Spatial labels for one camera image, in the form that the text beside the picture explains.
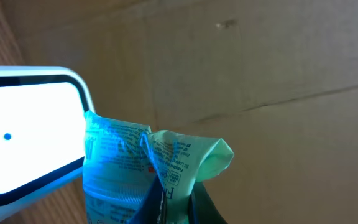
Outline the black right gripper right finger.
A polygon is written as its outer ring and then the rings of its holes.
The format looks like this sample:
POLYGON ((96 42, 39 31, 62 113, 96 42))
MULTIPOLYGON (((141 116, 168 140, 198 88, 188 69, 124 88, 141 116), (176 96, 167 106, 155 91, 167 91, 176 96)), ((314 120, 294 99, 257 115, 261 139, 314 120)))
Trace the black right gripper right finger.
POLYGON ((189 224, 227 224, 202 182, 196 182, 188 203, 189 224))

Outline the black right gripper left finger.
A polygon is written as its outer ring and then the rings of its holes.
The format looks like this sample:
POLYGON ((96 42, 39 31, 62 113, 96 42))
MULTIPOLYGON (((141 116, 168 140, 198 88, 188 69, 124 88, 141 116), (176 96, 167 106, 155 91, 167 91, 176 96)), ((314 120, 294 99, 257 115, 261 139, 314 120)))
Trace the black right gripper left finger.
POLYGON ((167 197, 158 177, 154 178, 142 205, 128 224, 166 224, 167 197))

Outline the teal snack packet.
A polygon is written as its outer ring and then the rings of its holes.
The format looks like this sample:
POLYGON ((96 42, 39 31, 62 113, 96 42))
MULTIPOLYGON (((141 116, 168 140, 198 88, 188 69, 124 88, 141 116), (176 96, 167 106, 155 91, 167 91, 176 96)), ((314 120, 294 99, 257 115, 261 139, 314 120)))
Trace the teal snack packet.
POLYGON ((83 190, 88 223, 127 223, 158 177, 166 223, 189 223, 196 182, 229 167, 234 153, 221 138, 152 131, 150 126, 85 113, 83 190))

